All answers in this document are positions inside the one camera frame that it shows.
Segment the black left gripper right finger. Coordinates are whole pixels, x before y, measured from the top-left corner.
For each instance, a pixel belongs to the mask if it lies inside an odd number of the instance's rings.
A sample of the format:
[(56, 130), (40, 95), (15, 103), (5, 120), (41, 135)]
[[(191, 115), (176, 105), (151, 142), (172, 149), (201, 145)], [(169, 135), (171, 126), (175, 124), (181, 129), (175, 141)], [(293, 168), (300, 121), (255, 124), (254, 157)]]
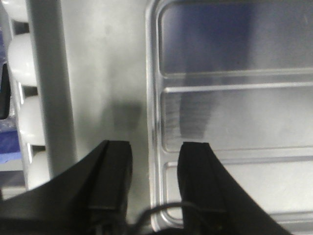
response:
[(187, 235), (288, 235), (234, 180), (208, 143), (185, 142), (178, 159)]

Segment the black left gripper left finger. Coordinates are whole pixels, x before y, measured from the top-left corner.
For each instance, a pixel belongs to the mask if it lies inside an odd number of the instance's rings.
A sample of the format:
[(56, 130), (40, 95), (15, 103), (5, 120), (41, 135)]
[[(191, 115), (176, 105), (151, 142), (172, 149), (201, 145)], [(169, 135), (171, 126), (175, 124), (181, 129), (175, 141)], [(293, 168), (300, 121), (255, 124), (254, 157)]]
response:
[(133, 155), (127, 141), (103, 141), (47, 183), (0, 204), (3, 235), (91, 235), (126, 231)]

